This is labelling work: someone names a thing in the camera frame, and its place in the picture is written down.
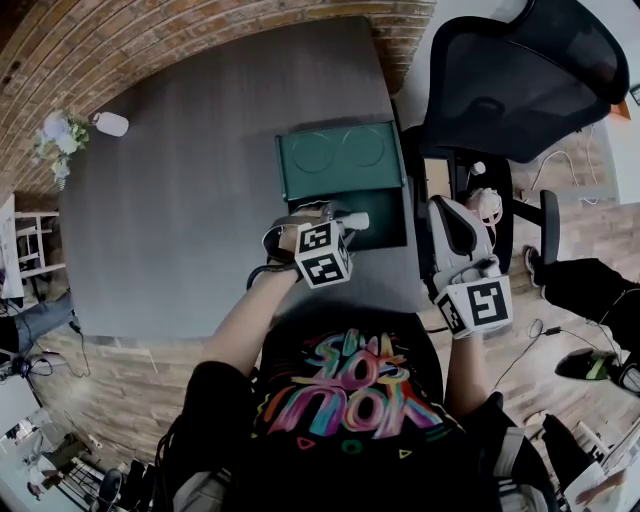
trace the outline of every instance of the white flowers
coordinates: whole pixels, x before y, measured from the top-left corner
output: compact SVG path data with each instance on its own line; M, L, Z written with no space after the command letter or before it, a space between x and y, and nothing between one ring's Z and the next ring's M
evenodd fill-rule
M35 156L31 162L37 165L49 151L57 152L51 170L54 181L63 189L70 174L69 155L78 149L84 149L88 140L89 134L85 124L62 110L56 110L47 116L42 129L36 132L33 141Z

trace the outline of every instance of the colorful graphic print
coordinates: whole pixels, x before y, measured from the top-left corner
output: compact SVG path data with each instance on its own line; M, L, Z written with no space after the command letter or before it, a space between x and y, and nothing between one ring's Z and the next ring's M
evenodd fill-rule
M268 434L296 429L312 401L317 410L308 431L320 437L333 436L343 427L371 432L371 439L385 439L400 434L406 418L419 429L444 427L441 416L414 393L410 372L403 367L406 360L394 354L392 340L386 333L367 340L357 329L350 329L306 342L314 355L305 363L319 369L305 377L286 365L286 371L270 379L289 374L291 385L267 399L266 409L261 407L258 413L263 413ZM319 407L316 397L321 397ZM365 402L367 412L362 414Z

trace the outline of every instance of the dark gray table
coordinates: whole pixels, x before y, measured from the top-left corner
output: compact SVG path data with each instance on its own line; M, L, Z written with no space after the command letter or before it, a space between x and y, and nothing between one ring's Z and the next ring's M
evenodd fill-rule
M86 334L211 334L264 262L287 211L275 136L393 119L364 18L290 26L213 48L141 82L104 110L123 138L92 131L60 212ZM398 311L425 306L405 188L408 245L358 253L352 280L312 297ZM289 304L309 297L299 283Z

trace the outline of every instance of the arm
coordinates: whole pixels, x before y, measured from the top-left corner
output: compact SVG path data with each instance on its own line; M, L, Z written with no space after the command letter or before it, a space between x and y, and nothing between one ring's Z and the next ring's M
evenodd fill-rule
M585 505L588 505L599 494L602 494L607 489L612 489L614 487L618 487L622 485L625 481L625 478L626 478L625 470L623 469L622 471L618 471L617 473L607 478L601 484L598 484L595 487L592 487L591 489L587 489L586 491L578 494L578 496L576 497L576 501L578 503L584 503Z
M487 367L481 334L453 340L445 409L462 418L478 409L489 398Z
M216 329L204 349L203 359L227 363L248 377L273 315L297 279L295 270L259 276Z

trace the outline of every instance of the mesh office chair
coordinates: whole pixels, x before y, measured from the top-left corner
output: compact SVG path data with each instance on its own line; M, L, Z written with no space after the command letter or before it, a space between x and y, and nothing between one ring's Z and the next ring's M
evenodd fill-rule
M513 215L542 228L542 257L555 261L560 221L555 195L541 192L541 208L512 200L506 159L530 162L566 135L603 119L629 90L624 53L613 36L577 0L529 0L511 23L456 18L435 35L431 88L424 124L402 136L414 181L416 232L429 252L421 197L422 157L449 161L452 198L464 202L477 187L498 190L504 214L494 253L509 268ZM475 162L485 175L471 176ZM423 277L428 258L421 255Z

